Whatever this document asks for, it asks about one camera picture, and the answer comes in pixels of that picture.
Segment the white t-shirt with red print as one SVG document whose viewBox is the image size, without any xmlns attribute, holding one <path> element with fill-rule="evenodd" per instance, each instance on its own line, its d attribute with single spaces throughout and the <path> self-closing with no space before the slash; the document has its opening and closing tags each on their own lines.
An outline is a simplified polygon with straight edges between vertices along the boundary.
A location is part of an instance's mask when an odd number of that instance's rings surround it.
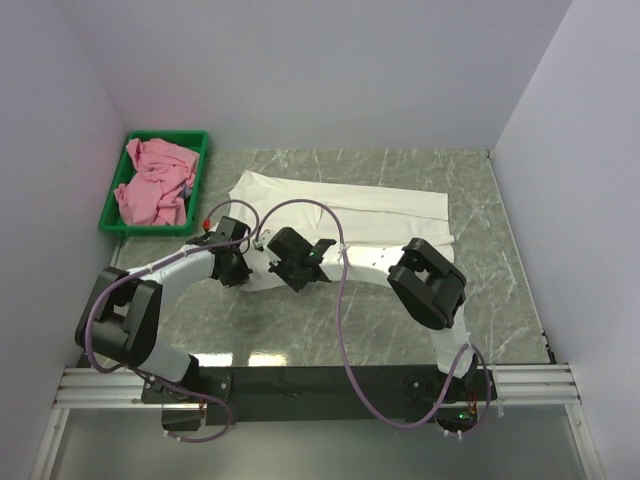
<svg viewBox="0 0 640 480">
<path fill-rule="evenodd" d="M 230 217 L 249 226 L 255 224 L 253 212 L 238 203 L 243 200 L 266 221 L 264 230 L 275 234 L 291 227 L 311 244 L 339 239 L 329 213 L 311 202 L 326 205 L 340 220 L 351 264 L 357 257 L 352 251 L 356 247 L 402 247 L 414 237 L 429 242 L 447 260 L 454 260 L 448 196 L 444 193 L 296 181 L 246 170 L 229 197 L 236 201 Z"/>
</svg>

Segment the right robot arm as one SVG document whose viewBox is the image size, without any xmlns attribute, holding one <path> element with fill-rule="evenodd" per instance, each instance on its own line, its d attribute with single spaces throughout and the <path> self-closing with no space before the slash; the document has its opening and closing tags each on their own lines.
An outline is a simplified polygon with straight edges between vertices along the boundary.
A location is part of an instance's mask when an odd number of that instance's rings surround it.
<svg viewBox="0 0 640 480">
<path fill-rule="evenodd" d="M 331 239 L 312 244 L 285 227 L 266 242 L 266 253 L 268 271 L 296 292 L 342 277 L 391 288 L 411 318 L 430 332 L 442 393 L 460 399 L 473 388 L 478 359 L 464 320 L 466 278 L 426 240 L 387 247 Z"/>
</svg>

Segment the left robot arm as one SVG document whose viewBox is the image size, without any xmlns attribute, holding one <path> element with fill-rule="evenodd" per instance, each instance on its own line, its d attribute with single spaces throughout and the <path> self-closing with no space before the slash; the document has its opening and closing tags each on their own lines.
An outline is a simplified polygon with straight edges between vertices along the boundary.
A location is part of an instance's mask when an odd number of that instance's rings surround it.
<svg viewBox="0 0 640 480">
<path fill-rule="evenodd" d="M 199 361 L 158 338 L 163 303 L 206 279 L 227 287 L 246 282 L 252 270 L 240 244 L 249 234 L 248 225 L 224 216 L 213 231 L 154 264 L 104 269 L 76 328 L 76 344 L 91 357 L 164 379 L 176 401 L 193 399 L 203 388 Z"/>
</svg>

